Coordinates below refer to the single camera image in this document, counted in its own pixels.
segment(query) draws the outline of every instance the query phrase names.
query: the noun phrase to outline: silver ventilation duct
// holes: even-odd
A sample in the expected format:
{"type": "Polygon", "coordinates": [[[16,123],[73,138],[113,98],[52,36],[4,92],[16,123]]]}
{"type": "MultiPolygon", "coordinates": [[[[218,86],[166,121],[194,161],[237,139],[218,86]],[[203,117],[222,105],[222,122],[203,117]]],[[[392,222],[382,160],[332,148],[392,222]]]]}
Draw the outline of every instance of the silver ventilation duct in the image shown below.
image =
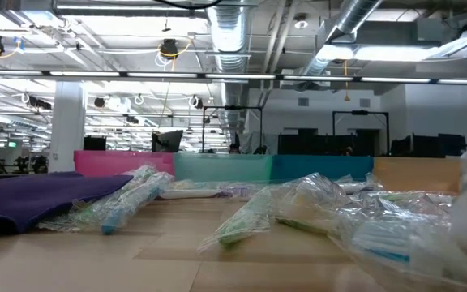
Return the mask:
{"type": "MultiPolygon", "coordinates": [[[[340,8],[340,13],[336,16],[335,25],[325,34],[323,44],[346,34],[355,33],[367,18],[378,8],[383,0],[345,0],[340,8]]],[[[301,75],[320,75],[325,71],[331,60],[321,59],[314,56],[301,75]]],[[[310,88],[311,83],[300,83],[295,86],[298,91],[310,88]]]]}
{"type": "MultiPolygon", "coordinates": [[[[228,53],[241,53],[246,49],[246,29],[248,23],[248,8],[240,6],[215,6],[207,9],[211,22],[212,42],[214,50],[225,53],[216,56],[217,70],[221,73],[244,73],[246,58],[229,56],[228,53]]],[[[240,83],[221,84],[221,100],[223,105],[248,105],[248,85],[240,83]]],[[[246,111],[241,111],[241,117],[246,117],[246,111]]],[[[239,112],[227,111],[221,122],[230,129],[241,130],[244,123],[239,121],[239,112]]],[[[235,130],[229,131],[234,140],[235,130]]]]}

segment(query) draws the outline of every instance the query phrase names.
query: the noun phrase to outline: purple yoga mat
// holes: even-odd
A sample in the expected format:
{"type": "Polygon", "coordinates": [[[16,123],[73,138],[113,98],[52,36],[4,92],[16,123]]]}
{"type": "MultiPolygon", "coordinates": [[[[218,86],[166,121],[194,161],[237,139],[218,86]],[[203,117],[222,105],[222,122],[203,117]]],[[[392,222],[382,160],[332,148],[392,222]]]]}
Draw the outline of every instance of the purple yoga mat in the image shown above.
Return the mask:
{"type": "Polygon", "coordinates": [[[73,200],[96,200],[119,190],[130,175],[86,178],[76,172],[0,180],[0,234],[24,233],[42,218],[67,211],[73,200]]]}

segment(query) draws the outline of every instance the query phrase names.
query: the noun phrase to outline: pink foam block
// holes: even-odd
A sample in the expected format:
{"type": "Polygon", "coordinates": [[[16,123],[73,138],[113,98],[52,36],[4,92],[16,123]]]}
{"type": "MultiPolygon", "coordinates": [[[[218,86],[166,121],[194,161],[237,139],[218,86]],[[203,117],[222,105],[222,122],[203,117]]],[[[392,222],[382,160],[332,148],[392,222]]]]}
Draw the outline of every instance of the pink foam block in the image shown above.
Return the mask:
{"type": "Polygon", "coordinates": [[[122,174],[145,164],[174,175],[172,153],[82,150],[75,151],[73,157],[75,170],[89,177],[122,174]]]}

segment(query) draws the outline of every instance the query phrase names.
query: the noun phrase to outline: table surface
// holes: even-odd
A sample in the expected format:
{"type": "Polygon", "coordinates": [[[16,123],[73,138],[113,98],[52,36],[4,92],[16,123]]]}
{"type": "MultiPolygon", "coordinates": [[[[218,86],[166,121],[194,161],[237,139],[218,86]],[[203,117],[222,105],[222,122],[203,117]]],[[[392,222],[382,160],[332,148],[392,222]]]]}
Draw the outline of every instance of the table surface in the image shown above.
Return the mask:
{"type": "Polygon", "coordinates": [[[195,250],[242,203],[155,202],[114,235],[0,238],[0,291],[383,291],[327,237],[274,225],[232,251],[195,250]]]}

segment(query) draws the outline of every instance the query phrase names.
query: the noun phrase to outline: white column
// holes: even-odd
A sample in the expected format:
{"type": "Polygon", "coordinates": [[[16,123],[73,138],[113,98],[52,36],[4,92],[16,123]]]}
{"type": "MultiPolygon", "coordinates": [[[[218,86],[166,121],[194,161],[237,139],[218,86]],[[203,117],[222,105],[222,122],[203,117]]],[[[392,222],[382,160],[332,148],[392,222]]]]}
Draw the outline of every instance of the white column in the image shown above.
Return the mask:
{"type": "Polygon", "coordinates": [[[84,147],[86,92],[80,82],[57,82],[54,100],[49,172],[73,171],[73,152],[84,147]]]}

